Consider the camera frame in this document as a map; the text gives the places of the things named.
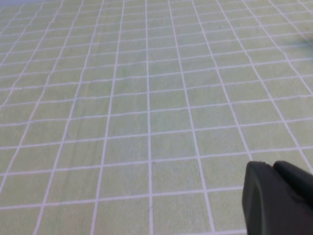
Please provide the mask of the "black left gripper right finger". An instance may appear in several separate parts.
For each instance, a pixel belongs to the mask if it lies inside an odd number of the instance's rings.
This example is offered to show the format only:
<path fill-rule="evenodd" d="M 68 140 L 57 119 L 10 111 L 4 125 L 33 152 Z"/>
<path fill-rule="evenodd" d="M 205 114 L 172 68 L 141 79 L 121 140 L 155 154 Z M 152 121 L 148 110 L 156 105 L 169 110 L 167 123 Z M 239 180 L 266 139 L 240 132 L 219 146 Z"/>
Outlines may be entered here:
<path fill-rule="evenodd" d="M 313 205 L 313 175 L 286 161 L 276 161 L 273 168 L 283 180 L 301 196 L 309 206 Z"/>

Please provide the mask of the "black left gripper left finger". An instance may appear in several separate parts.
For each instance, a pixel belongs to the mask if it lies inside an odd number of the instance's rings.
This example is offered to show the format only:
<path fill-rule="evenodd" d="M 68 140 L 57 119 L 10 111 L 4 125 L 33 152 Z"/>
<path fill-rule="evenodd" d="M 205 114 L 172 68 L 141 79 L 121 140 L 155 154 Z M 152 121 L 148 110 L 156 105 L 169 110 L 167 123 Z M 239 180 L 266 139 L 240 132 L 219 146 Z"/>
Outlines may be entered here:
<path fill-rule="evenodd" d="M 311 235 L 313 206 L 265 162 L 246 165 L 242 206 L 249 235 Z"/>

